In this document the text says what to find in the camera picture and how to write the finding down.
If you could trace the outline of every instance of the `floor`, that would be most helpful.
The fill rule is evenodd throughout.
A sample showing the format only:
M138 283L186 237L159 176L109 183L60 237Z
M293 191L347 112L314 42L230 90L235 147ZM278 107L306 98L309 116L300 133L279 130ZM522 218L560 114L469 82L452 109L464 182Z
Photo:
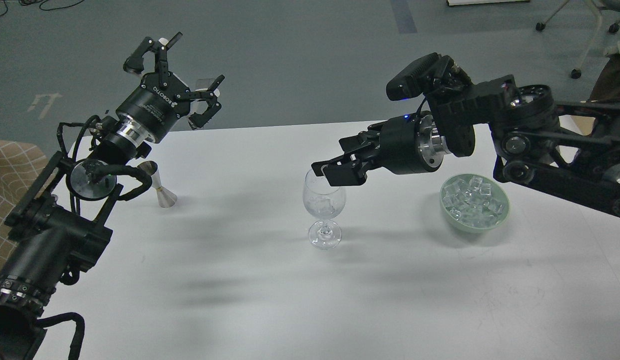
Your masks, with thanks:
M620 40L620 32L605 32L620 14L604 12L583 76L571 79L595 22L583 2L571 1L536 31L560 2L85 0L41 11L8 1L0 17L0 139L51 155L57 123L113 112L138 86L122 64L144 37L176 32L184 35L168 60L180 79L194 87L226 77L211 129L382 121L413 112L420 100L391 102L385 84L431 52L450 55L475 83L512 74L519 85L551 86L556 100L586 100L607 62L603 48ZM173 128L188 129L184 120Z

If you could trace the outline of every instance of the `wine glass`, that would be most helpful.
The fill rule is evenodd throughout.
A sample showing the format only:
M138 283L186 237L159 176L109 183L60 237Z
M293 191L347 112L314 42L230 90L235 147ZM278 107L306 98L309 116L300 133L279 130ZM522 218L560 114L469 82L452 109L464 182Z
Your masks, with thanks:
M346 190L334 187L324 176L316 176L313 170L305 174L303 205L319 219L310 226L310 243L319 249L332 249L341 241L341 228L331 219L341 213L346 205Z

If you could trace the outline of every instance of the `green bowl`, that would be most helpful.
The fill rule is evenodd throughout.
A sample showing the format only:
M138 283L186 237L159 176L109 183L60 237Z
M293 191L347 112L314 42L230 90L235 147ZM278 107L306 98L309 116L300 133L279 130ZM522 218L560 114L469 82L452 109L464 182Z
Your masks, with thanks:
M461 217L458 212L454 214L454 211L451 210L452 208L449 206L446 207L445 205L446 203L447 205L449 205L450 197L445 199L445 197L448 196L448 193L449 193L448 191L450 189L449 186L454 184L457 180L463 180L464 182L469 183L472 177L474 176L483 178L483 184L489 183L491 185L493 200L492 202L488 202L486 200L484 201L484 203L478 203L480 198L476 198L472 200L473 203L468 203L465 201L464 202L469 207L473 207L475 212L480 211L482 213L493 216L494 218L490 218L490 221L488 221L486 218L483 218L483 220L477 219L479 218L478 215L472 216L469 214L465 214ZM506 221L506 219L508 219L508 215L509 215L508 196L503 191L503 189L499 186L499 184L494 182L494 180L491 180L490 178L484 177L482 175L477 175L474 173L460 173L458 175L454 175L448 178L441 186L441 190L439 192L438 198L439 198L439 204L441 206L441 209L443 210L444 217L447 220L447 222L450 223L453 227L457 228L458 230L465 231L467 233L474 233L474 234L484 233L485 231L498 228ZM456 199L463 199L462 194L459 193Z

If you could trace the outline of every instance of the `glass base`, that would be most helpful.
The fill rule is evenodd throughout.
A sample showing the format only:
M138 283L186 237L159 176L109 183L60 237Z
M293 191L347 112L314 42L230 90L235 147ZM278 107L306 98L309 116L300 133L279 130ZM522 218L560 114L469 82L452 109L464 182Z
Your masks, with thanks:
M321 249L332 249L341 241L341 228L330 219L320 219L310 226L310 243Z

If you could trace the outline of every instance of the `beige fabric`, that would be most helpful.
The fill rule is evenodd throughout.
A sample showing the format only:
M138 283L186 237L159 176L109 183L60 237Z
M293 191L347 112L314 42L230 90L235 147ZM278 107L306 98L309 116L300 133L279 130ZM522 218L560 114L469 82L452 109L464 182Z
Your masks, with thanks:
M15 248L3 220L46 164L37 146L0 140L0 269Z

